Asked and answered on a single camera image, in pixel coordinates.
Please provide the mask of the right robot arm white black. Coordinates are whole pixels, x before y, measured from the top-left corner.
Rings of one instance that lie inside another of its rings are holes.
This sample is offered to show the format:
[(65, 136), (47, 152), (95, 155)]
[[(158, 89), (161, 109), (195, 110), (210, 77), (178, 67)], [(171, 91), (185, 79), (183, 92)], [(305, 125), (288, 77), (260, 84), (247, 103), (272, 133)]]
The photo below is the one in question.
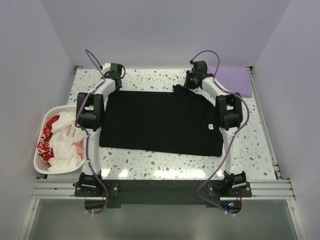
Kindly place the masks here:
[(239, 131), (242, 129), (242, 98), (219, 83), (214, 74), (208, 72), (207, 64), (202, 61), (190, 61), (191, 70), (186, 72), (184, 87), (201, 88), (215, 99), (215, 116), (223, 138), (225, 154), (223, 162), (224, 178), (220, 186), (213, 186), (219, 196), (235, 196), (247, 184), (244, 167), (241, 163)]

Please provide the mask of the black t shirt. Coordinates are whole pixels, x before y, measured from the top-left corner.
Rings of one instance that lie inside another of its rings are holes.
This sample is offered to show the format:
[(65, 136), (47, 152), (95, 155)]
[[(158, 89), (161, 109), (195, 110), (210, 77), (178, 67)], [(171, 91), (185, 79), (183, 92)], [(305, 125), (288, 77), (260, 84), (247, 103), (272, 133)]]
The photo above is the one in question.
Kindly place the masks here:
[(172, 92), (111, 93), (99, 146), (220, 157), (223, 137), (214, 105), (177, 84)]

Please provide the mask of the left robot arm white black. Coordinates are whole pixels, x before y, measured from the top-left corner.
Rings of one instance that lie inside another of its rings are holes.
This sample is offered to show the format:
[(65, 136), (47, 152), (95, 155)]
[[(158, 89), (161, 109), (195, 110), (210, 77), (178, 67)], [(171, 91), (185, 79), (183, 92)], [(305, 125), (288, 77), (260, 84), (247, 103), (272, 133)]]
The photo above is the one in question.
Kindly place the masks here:
[(106, 63), (98, 70), (102, 73), (100, 82), (77, 95), (75, 126), (83, 133), (84, 164), (75, 187), (77, 191), (107, 199), (108, 190), (101, 177), (99, 140), (105, 121), (105, 100), (122, 87), (126, 69), (119, 63)]

